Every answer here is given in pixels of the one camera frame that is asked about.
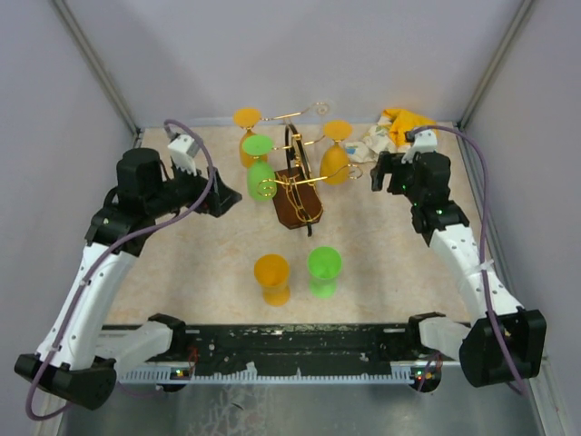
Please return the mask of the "green goblet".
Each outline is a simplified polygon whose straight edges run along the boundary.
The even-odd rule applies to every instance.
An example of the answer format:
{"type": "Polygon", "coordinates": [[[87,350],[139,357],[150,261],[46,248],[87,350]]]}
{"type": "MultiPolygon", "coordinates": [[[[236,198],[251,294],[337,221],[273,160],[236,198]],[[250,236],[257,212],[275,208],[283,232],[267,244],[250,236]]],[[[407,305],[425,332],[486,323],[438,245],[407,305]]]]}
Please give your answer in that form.
{"type": "Polygon", "coordinates": [[[307,264],[311,293],[321,299],[330,298],[336,292],[342,270],[340,253],[333,247],[320,246],[310,252],[307,264]]]}
{"type": "Polygon", "coordinates": [[[253,134],[242,142],[242,150],[251,159],[247,170],[247,190],[249,196],[265,202],[277,192],[276,175],[268,164],[268,154],[273,149],[273,140],[264,134],[253,134]]]}

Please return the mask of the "yellow plastic goblet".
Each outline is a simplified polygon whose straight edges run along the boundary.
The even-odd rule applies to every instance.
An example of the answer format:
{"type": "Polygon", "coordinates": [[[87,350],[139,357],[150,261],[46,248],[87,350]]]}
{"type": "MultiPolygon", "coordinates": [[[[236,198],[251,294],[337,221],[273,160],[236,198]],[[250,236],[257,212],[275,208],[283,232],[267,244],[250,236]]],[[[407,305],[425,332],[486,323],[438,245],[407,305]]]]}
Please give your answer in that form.
{"type": "Polygon", "coordinates": [[[244,142],[248,138],[256,135],[252,129],[261,120],[261,111],[254,107],[242,107],[235,112],[235,114],[232,116],[232,120],[244,131],[244,134],[242,135],[239,142],[239,156],[241,165],[246,169],[250,169],[255,161],[266,162],[268,160],[268,153],[261,155],[248,154],[243,148],[244,142]]]}

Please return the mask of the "clear wine glass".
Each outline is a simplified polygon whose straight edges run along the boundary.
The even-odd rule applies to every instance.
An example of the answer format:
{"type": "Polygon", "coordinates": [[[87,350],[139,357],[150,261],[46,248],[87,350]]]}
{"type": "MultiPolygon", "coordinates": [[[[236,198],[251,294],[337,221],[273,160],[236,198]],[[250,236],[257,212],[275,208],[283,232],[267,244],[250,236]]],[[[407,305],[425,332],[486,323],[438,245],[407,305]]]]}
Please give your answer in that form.
{"type": "Polygon", "coordinates": [[[312,105],[312,111],[319,118],[329,118],[335,114],[336,104],[330,99],[317,101],[312,105]]]}

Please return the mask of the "green goblet front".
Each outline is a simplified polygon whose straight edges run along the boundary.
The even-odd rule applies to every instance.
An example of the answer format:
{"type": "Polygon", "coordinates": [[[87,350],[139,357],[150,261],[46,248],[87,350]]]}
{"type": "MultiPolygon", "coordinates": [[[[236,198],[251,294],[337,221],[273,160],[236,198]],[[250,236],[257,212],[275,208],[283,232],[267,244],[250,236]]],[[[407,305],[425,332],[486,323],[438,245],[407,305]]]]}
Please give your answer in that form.
{"type": "Polygon", "coordinates": [[[342,270],[340,253],[333,247],[320,246],[310,252],[307,264],[311,293],[321,299],[330,298],[336,292],[342,270]]]}

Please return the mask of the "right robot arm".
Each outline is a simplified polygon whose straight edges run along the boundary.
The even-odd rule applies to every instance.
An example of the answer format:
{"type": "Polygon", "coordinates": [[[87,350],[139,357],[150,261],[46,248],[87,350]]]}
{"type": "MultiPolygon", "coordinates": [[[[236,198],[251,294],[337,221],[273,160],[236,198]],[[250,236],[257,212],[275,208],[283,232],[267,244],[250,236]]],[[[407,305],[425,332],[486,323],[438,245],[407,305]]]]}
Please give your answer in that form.
{"type": "Polygon", "coordinates": [[[451,163],[437,152],[383,152],[371,170],[371,189],[384,188],[411,203],[412,225],[448,267],[469,314],[469,326],[439,313],[410,318],[414,329],[405,338],[407,352],[427,359],[434,351],[459,362],[474,387],[538,376],[547,322],[538,310],[527,310],[507,290],[494,269],[479,257],[469,220],[450,198],[451,163]]]}

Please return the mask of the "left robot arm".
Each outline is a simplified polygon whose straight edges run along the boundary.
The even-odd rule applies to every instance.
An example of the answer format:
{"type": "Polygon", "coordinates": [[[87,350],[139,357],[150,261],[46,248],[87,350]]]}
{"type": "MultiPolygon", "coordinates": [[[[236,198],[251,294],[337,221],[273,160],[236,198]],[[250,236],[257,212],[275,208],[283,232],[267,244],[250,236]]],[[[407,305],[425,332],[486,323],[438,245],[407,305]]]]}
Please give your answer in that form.
{"type": "Polygon", "coordinates": [[[115,345],[98,341],[105,318],[147,239],[161,230],[166,214],[180,220],[189,213],[219,218],[240,202],[240,193],[213,166],[199,170],[172,166],[162,177],[160,154],[132,149],[116,165],[117,185],[92,218],[83,257],[57,320],[33,353],[21,354],[15,372],[71,404],[96,410],[113,393],[120,377],[151,358],[179,360],[189,349],[184,321],[156,313],[115,345]]]}

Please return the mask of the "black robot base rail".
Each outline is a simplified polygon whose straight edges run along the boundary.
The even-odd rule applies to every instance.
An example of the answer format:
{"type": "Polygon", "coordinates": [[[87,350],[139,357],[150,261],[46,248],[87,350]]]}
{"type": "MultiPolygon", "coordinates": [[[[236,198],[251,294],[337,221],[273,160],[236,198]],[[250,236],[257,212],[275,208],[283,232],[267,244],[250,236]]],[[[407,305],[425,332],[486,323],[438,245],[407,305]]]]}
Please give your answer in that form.
{"type": "Polygon", "coordinates": [[[394,362],[436,351],[408,323],[188,325],[177,346],[149,362],[191,363],[200,376],[231,375],[252,363],[260,376],[389,375],[394,362]]]}

